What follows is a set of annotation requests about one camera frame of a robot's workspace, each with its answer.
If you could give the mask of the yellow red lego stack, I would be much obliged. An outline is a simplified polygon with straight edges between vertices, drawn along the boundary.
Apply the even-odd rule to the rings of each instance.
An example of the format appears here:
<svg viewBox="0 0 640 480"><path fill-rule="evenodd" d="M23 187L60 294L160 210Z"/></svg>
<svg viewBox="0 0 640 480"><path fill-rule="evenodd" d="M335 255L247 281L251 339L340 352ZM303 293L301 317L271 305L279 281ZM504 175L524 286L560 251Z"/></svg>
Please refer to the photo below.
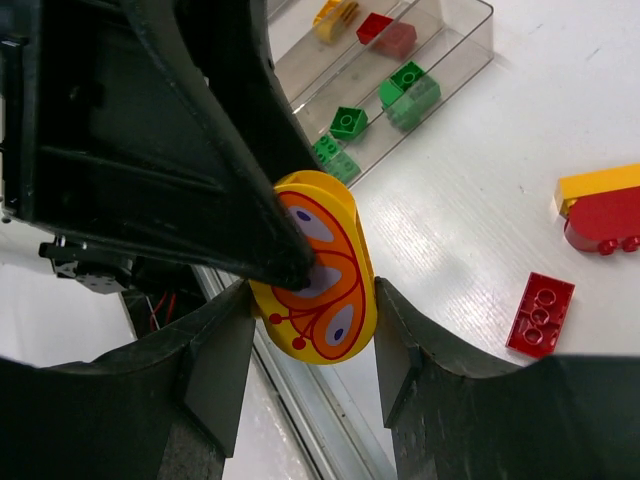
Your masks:
<svg viewBox="0 0 640 480"><path fill-rule="evenodd" d="M639 249L637 163L562 177L554 199L574 249L601 256Z"/></svg>

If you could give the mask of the green yellow striped lego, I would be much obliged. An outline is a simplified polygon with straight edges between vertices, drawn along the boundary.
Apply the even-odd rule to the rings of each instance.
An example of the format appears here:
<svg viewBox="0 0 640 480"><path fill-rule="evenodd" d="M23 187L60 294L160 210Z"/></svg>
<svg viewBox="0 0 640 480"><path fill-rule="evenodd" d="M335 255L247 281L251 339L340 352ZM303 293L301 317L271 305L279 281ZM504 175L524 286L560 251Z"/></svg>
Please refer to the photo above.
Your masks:
<svg viewBox="0 0 640 480"><path fill-rule="evenodd" d="M354 22L359 7L357 1L327 1L313 20L313 33L323 43L335 43Z"/></svg>

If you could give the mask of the clear container right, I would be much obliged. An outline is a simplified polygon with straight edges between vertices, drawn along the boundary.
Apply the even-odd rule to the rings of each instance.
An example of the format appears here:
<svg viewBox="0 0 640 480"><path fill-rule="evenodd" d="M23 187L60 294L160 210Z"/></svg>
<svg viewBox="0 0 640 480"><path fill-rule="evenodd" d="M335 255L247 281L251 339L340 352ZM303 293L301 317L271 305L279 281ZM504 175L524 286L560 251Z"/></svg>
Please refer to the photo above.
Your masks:
<svg viewBox="0 0 640 480"><path fill-rule="evenodd" d="M324 168L357 182L487 66L485 1L330 1L277 63Z"/></svg>

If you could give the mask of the clear container middle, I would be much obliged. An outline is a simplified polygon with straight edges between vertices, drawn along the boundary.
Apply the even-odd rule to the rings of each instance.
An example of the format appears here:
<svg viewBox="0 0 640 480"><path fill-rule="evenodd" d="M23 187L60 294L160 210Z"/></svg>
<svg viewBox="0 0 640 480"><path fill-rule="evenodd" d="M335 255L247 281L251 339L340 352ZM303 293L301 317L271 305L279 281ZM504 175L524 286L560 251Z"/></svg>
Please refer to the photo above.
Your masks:
<svg viewBox="0 0 640 480"><path fill-rule="evenodd" d="M334 118L337 109L362 108L379 84L406 60L425 46L442 30L444 21L439 1L410 1L409 8L393 19L416 28L417 41L404 60L381 55L372 49L373 43L353 46L333 66L322 74L299 97L289 101L305 134L321 136Z"/></svg>

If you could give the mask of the green lego piece separated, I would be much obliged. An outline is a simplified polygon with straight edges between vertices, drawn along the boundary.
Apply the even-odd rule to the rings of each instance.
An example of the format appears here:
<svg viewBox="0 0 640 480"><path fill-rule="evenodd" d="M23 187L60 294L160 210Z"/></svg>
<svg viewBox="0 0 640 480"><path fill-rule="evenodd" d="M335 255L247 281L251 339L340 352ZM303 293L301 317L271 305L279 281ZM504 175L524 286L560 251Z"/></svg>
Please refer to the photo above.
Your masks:
<svg viewBox="0 0 640 480"><path fill-rule="evenodd" d="M343 184L348 185L361 173L359 166L330 134L321 136L313 148L326 172Z"/></svg>

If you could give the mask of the green rounded lego brick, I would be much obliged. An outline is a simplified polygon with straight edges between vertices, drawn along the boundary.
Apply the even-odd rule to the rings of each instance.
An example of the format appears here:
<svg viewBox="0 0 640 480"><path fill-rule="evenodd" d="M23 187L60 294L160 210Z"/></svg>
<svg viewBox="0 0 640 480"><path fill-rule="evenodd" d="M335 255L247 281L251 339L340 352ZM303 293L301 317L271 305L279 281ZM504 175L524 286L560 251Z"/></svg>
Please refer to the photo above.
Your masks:
<svg viewBox="0 0 640 480"><path fill-rule="evenodd" d="M391 125L401 131L410 131L439 101L441 89L440 85L428 75L418 80L406 92L395 87L388 79L380 84L378 96Z"/></svg>

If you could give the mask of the clear container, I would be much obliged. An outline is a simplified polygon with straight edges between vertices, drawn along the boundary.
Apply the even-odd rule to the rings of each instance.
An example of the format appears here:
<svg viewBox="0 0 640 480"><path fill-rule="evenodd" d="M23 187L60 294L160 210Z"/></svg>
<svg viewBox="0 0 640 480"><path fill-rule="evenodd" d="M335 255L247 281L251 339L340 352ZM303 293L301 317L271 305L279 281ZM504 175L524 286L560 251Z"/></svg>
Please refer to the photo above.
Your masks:
<svg viewBox="0 0 640 480"><path fill-rule="evenodd" d="M324 168L357 182L487 66L485 1L330 1L277 63Z"/></svg>
<svg viewBox="0 0 640 480"><path fill-rule="evenodd" d="M288 100L299 97L351 47L372 13L395 19L410 1L298 1L269 26L275 73Z"/></svg>
<svg viewBox="0 0 640 480"><path fill-rule="evenodd" d="M289 101L305 134L321 136L334 118L337 109L362 108L379 84L406 60L425 46L442 30L444 21L439 1L410 1L409 8L393 19L416 28L417 41L404 60L381 55L372 49L373 43L353 46L333 66L322 74L299 97Z"/></svg>

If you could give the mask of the green printed lego brick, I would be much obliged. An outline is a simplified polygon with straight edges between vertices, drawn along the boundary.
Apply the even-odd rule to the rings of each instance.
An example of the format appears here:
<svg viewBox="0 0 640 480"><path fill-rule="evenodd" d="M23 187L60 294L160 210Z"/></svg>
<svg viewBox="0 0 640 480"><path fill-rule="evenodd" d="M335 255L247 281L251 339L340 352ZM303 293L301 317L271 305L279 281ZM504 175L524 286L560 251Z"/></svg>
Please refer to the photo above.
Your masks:
<svg viewBox="0 0 640 480"><path fill-rule="evenodd" d="M418 80L424 77L426 72L414 61L408 61L393 73L389 80L402 92L409 90Z"/></svg>

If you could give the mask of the aluminium frame rail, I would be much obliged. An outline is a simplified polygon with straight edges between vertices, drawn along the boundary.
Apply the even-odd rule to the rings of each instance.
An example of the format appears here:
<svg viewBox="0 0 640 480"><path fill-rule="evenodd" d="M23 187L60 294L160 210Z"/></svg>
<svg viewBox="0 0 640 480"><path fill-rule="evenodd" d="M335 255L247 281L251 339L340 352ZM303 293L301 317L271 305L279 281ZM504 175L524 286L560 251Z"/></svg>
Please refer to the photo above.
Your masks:
<svg viewBox="0 0 640 480"><path fill-rule="evenodd" d="M257 322L226 479L394 479L374 347L336 366L282 353Z"/></svg>

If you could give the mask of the yellow butterfly lego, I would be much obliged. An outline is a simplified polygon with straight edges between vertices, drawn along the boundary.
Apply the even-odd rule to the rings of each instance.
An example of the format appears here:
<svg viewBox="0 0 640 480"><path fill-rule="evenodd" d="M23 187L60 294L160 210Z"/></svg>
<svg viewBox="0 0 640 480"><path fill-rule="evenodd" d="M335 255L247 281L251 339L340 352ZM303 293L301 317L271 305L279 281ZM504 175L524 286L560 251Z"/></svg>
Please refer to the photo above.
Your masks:
<svg viewBox="0 0 640 480"><path fill-rule="evenodd" d="M304 170L278 199L309 241L315 264L297 291L251 280L270 339L294 359L335 364L358 354L377 326L374 272L354 197L335 177Z"/></svg>

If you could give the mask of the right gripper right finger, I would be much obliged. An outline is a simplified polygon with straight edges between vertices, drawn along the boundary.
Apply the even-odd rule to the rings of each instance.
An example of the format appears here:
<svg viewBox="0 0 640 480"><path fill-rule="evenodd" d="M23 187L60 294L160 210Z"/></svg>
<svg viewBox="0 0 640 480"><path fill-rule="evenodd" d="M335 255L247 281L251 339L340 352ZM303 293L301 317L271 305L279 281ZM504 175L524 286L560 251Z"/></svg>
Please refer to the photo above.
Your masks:
<svg viewBox="0 0 640 480"><path fill-rule="evenodd" d="M402 479L635 479L639 361L552 355L521 367L375 281L384 425Z"/></svg>

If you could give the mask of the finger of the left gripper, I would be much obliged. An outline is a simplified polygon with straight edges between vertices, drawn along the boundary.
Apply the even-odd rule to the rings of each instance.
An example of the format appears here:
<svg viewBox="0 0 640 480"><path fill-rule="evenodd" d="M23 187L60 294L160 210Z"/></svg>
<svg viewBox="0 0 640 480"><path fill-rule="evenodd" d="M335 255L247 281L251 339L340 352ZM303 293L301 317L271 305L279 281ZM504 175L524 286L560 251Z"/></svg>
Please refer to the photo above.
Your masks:
<svg viewBox="0 0 640 480"><path fill-rule="evenodd" d="M188 262L296 290L315 261L278 200L285 176L319 161L274 71L261 1L126 1L126 18L205 158L178 162L223 194L178 230Z"/></svg>

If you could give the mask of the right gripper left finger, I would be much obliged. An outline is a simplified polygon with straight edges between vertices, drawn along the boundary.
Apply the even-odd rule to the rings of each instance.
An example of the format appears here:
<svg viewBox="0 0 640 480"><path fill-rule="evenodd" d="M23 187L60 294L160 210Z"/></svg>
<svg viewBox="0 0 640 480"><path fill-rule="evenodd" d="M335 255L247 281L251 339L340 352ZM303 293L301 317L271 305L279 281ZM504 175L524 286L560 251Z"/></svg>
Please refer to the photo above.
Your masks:
<svg viewBox="0 0 640 480"><path fill-rule="evenodd" d="M238 281L96 360L1 363L5 479L218 479L233 455L254 338Z"/></svg>

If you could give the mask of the clear container left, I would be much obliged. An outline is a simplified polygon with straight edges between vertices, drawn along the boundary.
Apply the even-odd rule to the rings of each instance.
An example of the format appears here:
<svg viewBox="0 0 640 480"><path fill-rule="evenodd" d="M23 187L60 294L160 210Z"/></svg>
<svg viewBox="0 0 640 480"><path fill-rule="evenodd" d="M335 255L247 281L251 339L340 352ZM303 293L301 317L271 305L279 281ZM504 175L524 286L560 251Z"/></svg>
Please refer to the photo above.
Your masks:
<svg viewBox="0 0 640 480"><path fill-rule="evenodd" d="M298 1L269 26L275 73L288 100L299 97L351 47L372 13L395 19L410 1Z"/></svg>

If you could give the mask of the green small lego brick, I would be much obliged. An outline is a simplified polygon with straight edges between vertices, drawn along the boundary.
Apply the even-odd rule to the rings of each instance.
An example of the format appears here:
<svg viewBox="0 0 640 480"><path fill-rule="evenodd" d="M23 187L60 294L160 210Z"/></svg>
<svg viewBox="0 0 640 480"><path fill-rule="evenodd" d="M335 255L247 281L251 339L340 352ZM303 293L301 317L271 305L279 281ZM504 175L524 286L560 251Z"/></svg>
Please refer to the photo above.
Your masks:
<svg viewBox="0 0 640 480"><path fill-rule="evenodd" d="M351 141L366 129L367 124L368 116L363 109L341 106L334 115L329 131L338 140Z"/></svg>

